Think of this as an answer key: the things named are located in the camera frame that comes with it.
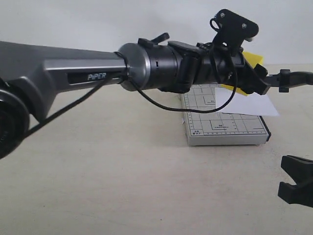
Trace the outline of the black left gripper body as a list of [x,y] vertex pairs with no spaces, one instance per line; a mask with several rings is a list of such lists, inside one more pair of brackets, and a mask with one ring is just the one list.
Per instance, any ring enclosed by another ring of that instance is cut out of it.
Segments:
[[241,52],[230,56],[226,46],[214,47],[212,43],[197,43],[202,52],[200,66],[196,73],[195,84],[226,84],[233,86],[235,78],[231,64],[234,65],[237,74],[240,74],[245,66],[245,59]]

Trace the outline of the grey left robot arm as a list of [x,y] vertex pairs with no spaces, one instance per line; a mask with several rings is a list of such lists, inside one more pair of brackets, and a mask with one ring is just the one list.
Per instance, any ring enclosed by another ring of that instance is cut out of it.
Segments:
[[56,118],[49,110],[57,94],[119,84],[128,91],[158,89],[183,94],[192,85],[220,83],[251,94],[270,88],[267,70],[251,66],[242,51],[224,45],[189,45],[168,39],[140,38],[118,51],[103,52],[1,42],[0,44],[0,156],[11,154],[38,127]]

